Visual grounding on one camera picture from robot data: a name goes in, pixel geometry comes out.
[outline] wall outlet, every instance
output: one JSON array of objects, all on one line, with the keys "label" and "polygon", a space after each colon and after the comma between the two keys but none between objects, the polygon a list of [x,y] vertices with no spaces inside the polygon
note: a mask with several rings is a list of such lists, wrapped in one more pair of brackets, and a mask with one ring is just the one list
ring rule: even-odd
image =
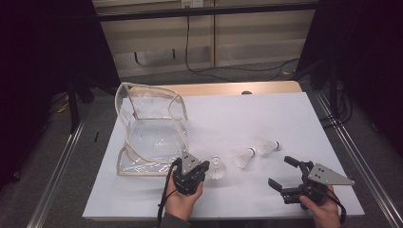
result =
[{"label": "wall outlet", "polygon": [[192,0],[182,0],[182,8],[192,8]]},{"label": "wall outlet", "polygon": [[202,8],[204,7],[204,0],[193,0],[192,8]]},{"label": "wall outlet", "polygon": [[204,0],[182,0],[182,8],[202,8]]}]

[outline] sleeve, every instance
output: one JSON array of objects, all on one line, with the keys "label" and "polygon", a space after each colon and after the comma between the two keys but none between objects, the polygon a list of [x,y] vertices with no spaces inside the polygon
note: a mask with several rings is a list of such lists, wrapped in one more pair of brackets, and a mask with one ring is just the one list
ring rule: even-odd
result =
[{"label": "sleeve", "polygon": [[165,212],[160,228],[189,228],[190,223]]}]

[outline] transparent object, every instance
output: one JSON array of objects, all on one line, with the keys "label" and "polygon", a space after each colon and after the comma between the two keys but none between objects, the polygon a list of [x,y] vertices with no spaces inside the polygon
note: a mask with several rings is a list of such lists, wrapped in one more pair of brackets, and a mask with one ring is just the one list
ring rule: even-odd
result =
[{"label": "transparent object", "polygon": [[188,152],[186,107],[177,92],[122,83],[115,107],[125,129],[118,175],[165,176],[171,162]]},{"label": "transparent object", "polygon": [[226,174],[226,166],[220,159],[220,157],[215,156],[210,160],[210,166],[207,171],[207,176],[213,180],[221,179]]},{"label": "transparent object", "polygon": [[280,146],[281,144],[278,141],[271,141],[262,136],[259,136],[256,140],[256,152],[259,155],[266,155],[279,151]]},{"label": "transparent object", "polygon": [[233,149],[231,151],[232,161],[237,167],[244,168],[251,158],[255,156],[255,151],[255,148]]}]

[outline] cable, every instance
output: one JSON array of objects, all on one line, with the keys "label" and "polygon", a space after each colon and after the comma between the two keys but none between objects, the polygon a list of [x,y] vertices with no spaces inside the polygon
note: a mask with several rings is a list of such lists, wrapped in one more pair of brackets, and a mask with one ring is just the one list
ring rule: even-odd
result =
[{"label": "cable", "polygon": [[[347,108],[347,104],[345,101],[345,96],[347,94],[347,98],[348,98],[348,103],[349,103],[349,107],[350,107],[350,112],[348,111],[349,108]],[[342,104],[342,109],[341,111],[338,111],[337,115],[338,115],[338,122],[337,123],[331,123],[328,125],[324,125],[323,128],[329,128],[329,127],[336,127],[336,126],[340,126],[343,125],[345,123],[347,123],[348,121],[351,120],[351,118],[353,117],[353,103],[350,97],[350,94],[348,92],[346,92],[346,89],[343,87],[341,90],[341,96],[340,96],[340,103]],[[331,118],[335,118],[335,116],[333,114],[329,115],[327,118],[331,119]]]},{"label": "cable", "polygon": [[185,51],[184,51],[184,63],[185,63],[185,65],[186,65],[186,68],[187,68],[190,72],[192,72],[192,73],[194,73],[194,74],[201,75],[201,76],[210,76],[210,77],[214,77],[214,78],[221,79],[221,80],[224,80],[224,81],[229,81],[229,82],[236,82],[236,81],[234,81],[234,80],[222,78],[222,77],[217,76],[217,75],[204,74],[203,72],[208,71],[208,70],[212,70],[212,69],[235,69],[235,70],[244,70],[244,71],[253,71],[253,72],[263,72],[263,71],[270,71],[270,70],[274,70],[274,69],[278,69],[278,68],[279,68],[278,74],[277,74],[276,76],[274,76],[273,78],[270,78],[270,79],[266,80],[266,81],[271,81],[271,80],[273,80],[273,79],[275,79],[275,78],[277,78],[277,77],[279,76],[279,74],[280,74],[281,71],[282,71],[282,68],[283,68],[285,65],[287,65],[287,64],[289,64],[289,63],[291,63],[291,62],[294,62],[294,61],[298,61],[298,60],[299,60],[299,58],[291,59],[291,60],[288,60],[288,61],[282,63],[282,64],[279,65],[279,66],[274,66],[274,67],[265,68],[265,69],[250,69],[250,68],[241,68],[241,67],[234,67],[234,66],[216,66],[216,67],[209,67],[209,68],[201,69],[201,70],[192,69],[192,68],[190,68],[189,63],[188,63],[188,47],[189,47],[189,31],[190,31],[190,22],[189,22],[190,19],[189,19],[189,18],[190,18],[190,17],[187,16],[186,18],[187,18],[187,33],[186,33],[186,48],[185,48]]},{"label": "cable", "polygon": [[343,206],[343,204],[341,204],[340,200],[338,199],[338,197],[336,196],[336,194],[329,190],[335,197],[331,197],[329,196],[329,194],[327,193],[323,193],[319,190],[317,190],[316,188],[313,189],[315,192],[319,193],[320,195],[322,195],[323,197],[326,197],[327,199],[333,201],[335,204],[337,204],[340,209],[341,209],[341,213],[340,213],[340,224],[344,224],[344,222],[346,221],[346,217],[347,217],[347,212],[346,212],[346,208]]},{"label": "cable", "polygon": [[166,175],[166,180],[165,180],[165,187],[163,188],[163,196],[161,197],[161,202],[160,204],[158,204],[158,227],[160,227],[161,222],[163,221],[163,208],[165,207],[165,203],[166,200],[168,200],[168,198],[177,190],[175,189],[174,191],[172,191],[171,193],[169,193],[168,195],[166,195],[166,190],[168,189],[168,184],[169,184],[169,179],[171,178],[171,173],[172,170],[174,168],[174,166],[178,165],[178,163],[181,161],[180,158],[177,158],[176,160],[174,160],[171,164],[171,166],[169,167],[168,170],[168,174]]}]

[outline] transparent curved plastic sheet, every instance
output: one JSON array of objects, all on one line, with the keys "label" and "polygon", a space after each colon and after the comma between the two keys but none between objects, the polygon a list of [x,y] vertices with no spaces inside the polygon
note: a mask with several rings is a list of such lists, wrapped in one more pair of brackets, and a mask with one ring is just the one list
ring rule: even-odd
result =
[{"label": "transparent curved plastic sheet", "polygon": [[115,107],[125,128],[118,175],[165,176],[171,162],[188,152],[186,107],[177,92],[122,83]]}]

